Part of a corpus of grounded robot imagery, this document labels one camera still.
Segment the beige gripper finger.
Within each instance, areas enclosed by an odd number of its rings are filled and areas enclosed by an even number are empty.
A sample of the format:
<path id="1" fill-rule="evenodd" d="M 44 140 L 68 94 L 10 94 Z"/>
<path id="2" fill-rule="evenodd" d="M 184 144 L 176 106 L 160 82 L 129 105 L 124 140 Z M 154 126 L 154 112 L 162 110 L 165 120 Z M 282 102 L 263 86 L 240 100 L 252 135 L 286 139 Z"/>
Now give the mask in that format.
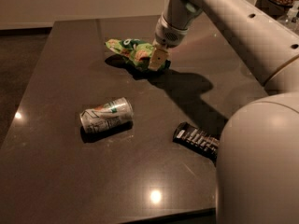
<path id="1" fill-rule="evenodd" d="M 163 47 L 155 47 L 149 59 L 149 70 L 158 71 L 168 58 L 168 51 Z"/>

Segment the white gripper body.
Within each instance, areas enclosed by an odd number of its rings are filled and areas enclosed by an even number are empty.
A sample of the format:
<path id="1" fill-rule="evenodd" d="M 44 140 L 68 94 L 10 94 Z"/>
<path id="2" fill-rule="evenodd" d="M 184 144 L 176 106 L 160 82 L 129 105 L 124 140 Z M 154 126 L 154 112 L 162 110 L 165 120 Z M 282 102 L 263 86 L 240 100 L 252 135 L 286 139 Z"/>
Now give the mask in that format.
<path id="1" fill-rule="evenodd" d="M 167 49 L 177 47 L 187 32 L 187 29 L 179 29 L 169 24 L 165 17 L 161 16 L 155 27 L 153 44 Z"/>

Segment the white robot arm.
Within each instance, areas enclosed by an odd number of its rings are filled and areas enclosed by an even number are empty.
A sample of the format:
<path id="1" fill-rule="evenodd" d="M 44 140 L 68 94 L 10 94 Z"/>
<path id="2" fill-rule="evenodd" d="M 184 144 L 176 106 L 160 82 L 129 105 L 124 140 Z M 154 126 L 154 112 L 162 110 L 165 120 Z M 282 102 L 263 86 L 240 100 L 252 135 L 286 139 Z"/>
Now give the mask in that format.
<path id="1" fill-rule="evenodd" d="M 252 96 L 228 119 L 216 162 L 217 224 L 299 224 L 298 36 L 246 0 L 170 0 L 152 70 L 205 13 L 242 62 Z"/>

